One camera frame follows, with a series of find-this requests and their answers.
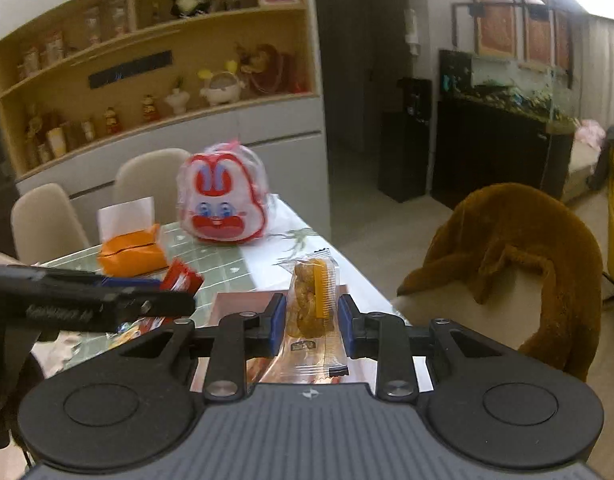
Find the red snack packet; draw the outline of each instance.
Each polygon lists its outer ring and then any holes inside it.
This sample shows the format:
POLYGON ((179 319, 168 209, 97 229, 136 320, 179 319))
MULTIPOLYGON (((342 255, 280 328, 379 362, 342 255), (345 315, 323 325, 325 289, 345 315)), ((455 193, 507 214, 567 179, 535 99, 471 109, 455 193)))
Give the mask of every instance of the red snack packet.
MULTIPOLYGON (((204 276, 196 273, 191 267, 179 258, 174 258, 160 284, 160 290, 176 290, 194 295, 204 282, 204 276)), ((171 323, 173 317, 146 317, 140 322, 140 333, 146 334, 165 323, 171 323)))
POLYGON ((204 276, 197 274, 191 267, 179 258, 174 258, 169 270, 162 280, 160 290, 177 290, 194 295, 204 282, 204 276))

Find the circular pad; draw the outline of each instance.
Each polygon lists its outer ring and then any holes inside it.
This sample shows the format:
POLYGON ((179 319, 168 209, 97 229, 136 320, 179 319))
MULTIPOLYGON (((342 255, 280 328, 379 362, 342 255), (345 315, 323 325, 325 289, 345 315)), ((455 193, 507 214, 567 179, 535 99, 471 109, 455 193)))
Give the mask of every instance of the circular pad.
POLYGON ((527 358, 469 360, 427 406, 440 440, 511 470, 584 460, 602 429, 600 400, 581 381, 527 358))
POLYGON ((118 471, 174 447, 196 417, 187 388, 151 359, 84 363, 43 381, 20 405, 34 456, 71 472, 118 471))
POLYGON ((138 409, 138 395, 119 384, 92 384, 76 390, 65 401, 67 416, 84 426, 119 424, 138 409))
POLYGON ((483 403, 489 415, 514 426, 540 424, 558 409, 553 394, 524 383, 498 384, 485 394, 483 403))

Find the curtain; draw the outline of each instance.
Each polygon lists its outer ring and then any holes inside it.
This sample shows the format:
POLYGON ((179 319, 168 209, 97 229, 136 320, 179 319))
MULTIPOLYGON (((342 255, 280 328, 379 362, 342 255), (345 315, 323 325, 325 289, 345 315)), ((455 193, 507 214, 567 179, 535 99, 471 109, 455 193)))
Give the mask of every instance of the curtain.
POLYGON ((614 124, 614 22, 585 16, 581 24, 580 117, 614 124))

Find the figurine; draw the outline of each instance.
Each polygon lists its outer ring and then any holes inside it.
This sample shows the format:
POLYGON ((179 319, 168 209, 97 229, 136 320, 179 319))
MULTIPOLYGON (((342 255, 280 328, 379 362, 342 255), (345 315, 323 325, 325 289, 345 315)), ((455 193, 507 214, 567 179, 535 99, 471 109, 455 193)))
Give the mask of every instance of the figurine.
POLYGON ((214 0, 171 0, 171 14, 177 18, 190 18, 199 14, 208 14, 214 0))
POLYGON ((160 120, 160 114, 156 108, 156 102, 151 94, 147 94, 142 98, 142 118, 146 123, 152 123, 160 120))
POLYGON ((240 101, 240 92, 245 87, 236 70, 238 63, 228 61, 224 72, 212 73, 209 70, 200 70, 198 77, 204 80, 204 87, 200 88, 200 95, 205 97, 211 106, 240 101))
POLYGON ((270 44, 258 45, 251 52, 237 44, 236 51, 240 57, 240 71, 257 94, 275 94, 290 89, 293 56, 281 54, 270 44))
POLYGON ((41 164, 46 164, 52 160, 52 152, 46 142, 38 144, 38 156, 40 157, 41 164))
POLYGON ((93 142, 96 140, 96 130, 94 128, 94 123, 91 120, 82 121, 82 131, 85 133, 85 140, 87 142, 93 142))
POLYGON ((160 23, 160 4, 158 2, 151 3, 151 25, 160 23))
POLYGON ((119 38, 127 33, 127 10, 125 0, 112 0, 111 18, 114 22, 114 38, 119 38))
POLYGON ((27 116, 29 117, 29 122, 26 129, 25 149, 28 166, 30 169, 33 169, 36 166, 40 166, 37 135, 42 130, 42 117, 38 114, 35 104, 28 106, 27 116))
POLYGON ((107 135, 117 134, 122 130, 116 111, 111 107, 107 108, 104 113, 104 122, 106 123, 107 135))
POLYGON ((45 52, 47 66, 58 63, 64 58, 64 45, 61 31, 58 30, 47 38, 45 52))
POLYGON ((186 113, 186 104, 189 101, 189 92, 181 89, 183 79, 179 77, 176 81, 176 86, 167 97, 165 103, 174 109, 174 115, 182 115, 186 113))
POLYGON ((221 10, 236 10, 241 6, 240 0, 222 0, 220 3, 221 10))
POLYGON ((100 43, 100 9, 98 7, 91 7, 85 11, 85 25, 87 25, 89 44, 100 43))

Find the black cabinet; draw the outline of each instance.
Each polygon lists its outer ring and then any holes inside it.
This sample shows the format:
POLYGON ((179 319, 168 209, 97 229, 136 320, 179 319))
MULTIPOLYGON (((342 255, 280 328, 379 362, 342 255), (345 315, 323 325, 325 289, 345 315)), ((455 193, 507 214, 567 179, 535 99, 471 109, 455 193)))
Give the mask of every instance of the black cabinet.
POLYGON ((519 182, 560 198, 573 134, 549 133, 546 124, 462 99, 438 103, 432 196, 453 208, 469 193, 519 182))
POLYGON ((378 189, 398 202, 426 191, 431 81, 403 78, 403 110, 383 113, 378 189))

